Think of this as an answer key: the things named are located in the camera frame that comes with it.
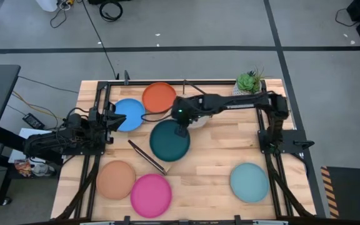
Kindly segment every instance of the black metal frame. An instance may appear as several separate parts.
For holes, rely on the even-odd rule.
[[[168,83],[170,85],[185,85],[184,80],[150,80],[150,81],[132,81],[132,80],[128,80],[128,76],[125,76],[125,80],[124,81],[99,81],[97,84],[97,93],[96,93],[96,98],[94,101],[94,107],[98,107],[99,104],[99,100],[100,100],[100,95],[101,95],[101,91],[102,91],[102,87],[104,89],[106,89],[105,92],[105,100],[104,100],[104,109],[106,109],[106,107],[109,107],[109,94],[111,92],[111,88],[113,86],[147,86],[150,85],[152,83],[155,82],[165,82]],[[194,85],[234,85],[236,83],[235,80],[193,80],[191,81]],[[263,82],[262,85],[262,89],[263,91],[266,91],[266,84],[265,82]],[[264,121],[263,121],[263,115],[261,110],[256,109],[257,112],[257,118],[258,118],[258,123],[259,123],[259,131],[265,131],[264,128]],[[271,161],[271,155],[268,153],[264,154],[264,157],[266,159],[266,166],[268,166],[268,161]],[[81,174],[81,181],[80,181],[80,186],[82,185],[82,183],[84,182],[85,177],[87,176],[87,172],[88,172],[88,162],[89,161],[89,156],[85,156],[84,157],[84,164],[82,167],[82,174]],[[284,172],[284,168],[283,168],[283,161],[281,159],[281,155],[278,154],[276,155],[276,162],[277,162],[277,170],[279,172],[280,178],[282,179],[282,181],[286,184],[286,176],[285,176],[285,172]],[[313,166],[311,161],[307,162],[308,166]],[[95,190],[96,190],[96,185],[95,185],[95,181],[92,182],[91,184],[91,188],[90,188],[90,193],[89,193],[89,201],[87,204],[87,218],[91,219],[92,214],[93,214],[93,206],[94,206],[94,197],[95,197]],[[274,212],[276,214],[276,217],[281,217],[281,208],[280,208],[280,203],[279,203],[279,196],[278,196],[278,192],[277,192],[277,188],[276,188],[276,182],[274,180],[274,178],[272,176],[269,176],[269,183],[270,183],[270,187],[271,187],[271,194],[272,194],[272,201],[273,201],[273,206],[274,206]],[[284,194],[284,200],[285,200],[285,204],[286,204],[286,211],[287,211],[287,215],[288,216],[293,216],[293,207],[291,206],[291,202],[290,200],[286,197],[286,195]],[[75,211],[75,215],[74,218],[79,218],[80,217],[80,211],[81,211],[81,204],[82,202],[80,201],[79,204],[77,205],[76,211]],[[174,221],[156,221],[158,223],[171,223]],[[225,221],[225,220],[220,220],[220,221],[216,221],[219,224],[226,224],[226,223],[234,223],[234,220],[230,220],[230,221]]]

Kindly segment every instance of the wooden tabletop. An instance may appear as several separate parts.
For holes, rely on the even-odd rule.
[[[93,106],[98,81],[81,83],[76,107],[88,110]],[[267,90],[286,95],[280,79],[267,79]],[[114,86],[110,101],[117,102],[124,98],[141,101],[146,86]],[[178,95],[183,93],[183,86],[173,86]],[[206,93],[230,96],[233,85],[200,85]],[[186,86],[189,96],[200,94],[191,86]],[[148,136],[156,125],[144,122],[132,132],[112,132],[114,144],[106,146],[106,153],[101,158],[100,169],[108,162],[122,160],[129,163],[136,171],[137,178],[159,171],[142,158],[128,143],[128,139],[148,148]],[[284,129],[294,127],[291,116],[284,122]],[[238,164],[250,162],[259,165],[267,172],[264,155],[259,150],[257,130],[259,129],[255,109],[224,111],[214,115],[207,124],[199,129],[190,130],[191,146],[187,154],[170,165],[165,176],[172,187],[170,208],[153,220],[218,220],[234,219],[274,219],[275,213],[271,193],[258,203],[240,201],[231,191],[229,176]],[[78,190],[84,156],[76,156],[62,168],[56,191],[51,217],[61,214]],[[289,154],[282,154],[287,184],[300,203],[311,213],[315,213],[313,199],[306,177],[304,164]],[[277,187],[282,214],[286,214],[283,194]],[[86,215],[88,192],[83,199],[82,216]],[[120,220],[130,216],[132,221],[148,220],[139,216],[131,207],[130,195],[114,201],[102,197],[97,191],[94,201],[92,220]]]

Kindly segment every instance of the potted plant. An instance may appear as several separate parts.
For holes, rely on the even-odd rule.
[[[240,74],[236,79],[236,84],[232,89],[232,95],[255,94],[261,91],[261,80],[264,78],[263,70],[255,68],[253,71]]]

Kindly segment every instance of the yellow and black hazard stripe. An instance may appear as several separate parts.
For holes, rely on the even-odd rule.
[[[329,203],[330,209],[330,217],[333,219],[337,219],[339,217],[336,197],[334,195],[333,185],[331,184],[330,173],[326,166],[322,166],[321,168],[322,178],[324,183],[324,190],[326,192],[327,202]]]

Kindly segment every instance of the orange plate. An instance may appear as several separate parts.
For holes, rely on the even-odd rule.
[[[126,197],[136,181],[134,169],[123,161],[107,163],[97,177],[98,193],[108,199]]]
[[[144,107],[152,112],[159,113],[169,109],[176,98],[176,91],[165,82],[150,84],[142,94]]]

